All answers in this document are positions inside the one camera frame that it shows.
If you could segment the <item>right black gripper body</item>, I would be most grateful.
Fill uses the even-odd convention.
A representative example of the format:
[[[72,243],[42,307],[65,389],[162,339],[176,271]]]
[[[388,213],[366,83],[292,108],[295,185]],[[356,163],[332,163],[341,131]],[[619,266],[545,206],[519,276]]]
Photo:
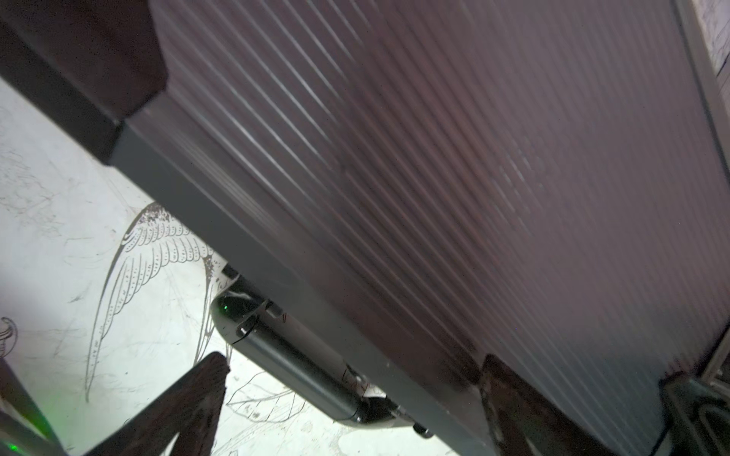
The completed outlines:
[[[667,431],[660,455],[729,453],[729,334],[720,338],[698,376],[678,374],[663,382]]]

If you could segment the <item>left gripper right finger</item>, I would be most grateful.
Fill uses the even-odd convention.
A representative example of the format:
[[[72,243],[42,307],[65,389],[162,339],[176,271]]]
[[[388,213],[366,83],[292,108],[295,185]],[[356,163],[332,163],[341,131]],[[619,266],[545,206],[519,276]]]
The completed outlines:
[[[483,362],[480,394],[499,455],[613,453],[496,355]]]

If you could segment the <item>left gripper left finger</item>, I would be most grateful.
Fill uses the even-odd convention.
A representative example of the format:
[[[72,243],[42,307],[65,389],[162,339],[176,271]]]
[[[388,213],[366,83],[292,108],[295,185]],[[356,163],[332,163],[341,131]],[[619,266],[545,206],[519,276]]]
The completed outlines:
[[[202,361],[120,427],[90,455],[209,455],[224,404],[229,367],[220,353]]]

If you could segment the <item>large black poker case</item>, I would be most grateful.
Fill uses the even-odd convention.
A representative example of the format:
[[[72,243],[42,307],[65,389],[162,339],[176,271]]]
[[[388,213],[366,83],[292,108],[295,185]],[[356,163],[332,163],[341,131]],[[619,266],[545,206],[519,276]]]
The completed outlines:
[[[5,1],[1,75],[461,454],[648,455],[729,324],[690,1]]]

